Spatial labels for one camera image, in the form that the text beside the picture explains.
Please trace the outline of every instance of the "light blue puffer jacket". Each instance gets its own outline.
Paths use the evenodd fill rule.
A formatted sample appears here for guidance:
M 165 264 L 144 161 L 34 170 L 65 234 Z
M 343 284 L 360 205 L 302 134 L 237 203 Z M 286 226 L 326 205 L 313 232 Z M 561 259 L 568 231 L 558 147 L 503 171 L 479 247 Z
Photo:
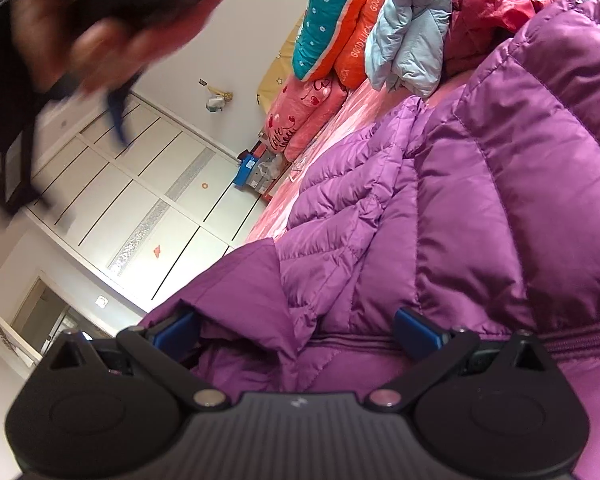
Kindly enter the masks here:
M 386 0 L 366 40 L 365 69 L 376 90 L 406 86 L 427 98 L 438 86 L 451 0 Z

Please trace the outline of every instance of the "purple puffer jacket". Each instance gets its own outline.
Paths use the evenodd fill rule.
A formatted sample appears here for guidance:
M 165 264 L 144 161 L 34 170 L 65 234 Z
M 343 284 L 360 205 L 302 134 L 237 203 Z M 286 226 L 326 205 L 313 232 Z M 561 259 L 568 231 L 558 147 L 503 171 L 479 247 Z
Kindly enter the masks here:
M 559 0 L 435 110 L 409 98 L 309 170 L 276 244 L 178 302 L 208 318 L 195 373 L 245 390 L 354 390 L 408 367 L 410 306 L 484 338 L 538 333 L 583 401 L 576 473 L 600 480 L 600 0 Z

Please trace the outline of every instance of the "metal screw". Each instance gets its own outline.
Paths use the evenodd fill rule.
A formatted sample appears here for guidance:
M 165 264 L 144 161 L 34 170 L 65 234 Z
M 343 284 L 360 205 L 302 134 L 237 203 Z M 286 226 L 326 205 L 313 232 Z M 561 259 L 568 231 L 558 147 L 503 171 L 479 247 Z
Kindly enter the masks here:
M 371 392 L 369 400 L 376 406 L 390 408 L 400 403 L 402 396 L 395 390 L 376 390 Z
M 226 400 L 226 395 L 222 393 L 220 390 L 208 389 L 208 390 L 200 390 L 193 396 L 193 401 L 199 406 L 204 406 L 205 408 L 213 408 L 215 406 L 219 406 Z

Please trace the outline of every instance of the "white logo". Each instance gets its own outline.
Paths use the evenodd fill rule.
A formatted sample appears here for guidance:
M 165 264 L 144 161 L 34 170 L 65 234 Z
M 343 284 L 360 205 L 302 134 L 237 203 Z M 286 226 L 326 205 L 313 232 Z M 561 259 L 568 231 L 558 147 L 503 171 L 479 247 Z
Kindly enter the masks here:
M 303 406 L 306 406 L 309 403 L 308 400 L 306 400 L 304 397 L 298 397 L 297 399 L 294 399 L 291 401 L 291 405 L 294 408 L 302 408 Z

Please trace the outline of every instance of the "pink bed sheet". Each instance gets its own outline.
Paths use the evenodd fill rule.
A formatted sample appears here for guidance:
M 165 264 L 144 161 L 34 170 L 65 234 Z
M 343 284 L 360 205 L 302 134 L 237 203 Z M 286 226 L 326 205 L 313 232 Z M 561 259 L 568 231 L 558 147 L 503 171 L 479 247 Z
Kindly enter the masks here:
M 427 105 L 438 104 L 449 92 L 465 84 L 470 75 L 470 72 L 459 74 L 441 85 L 429 98 Z M 383 88 L 378 92 L 371 88 L 368 80 L 362 83 L 292 165 L 285 181 L 278 187 L 246 241 L 253 242 L 269 237 L 276 239 L 282 236 L 286 231 L 286 220 L 298 198 L 300 183 L 306 170 L 331 146 L 356 130 L 371 124 L 410 95 L 406 88 L 391 93 L 387 93 Z

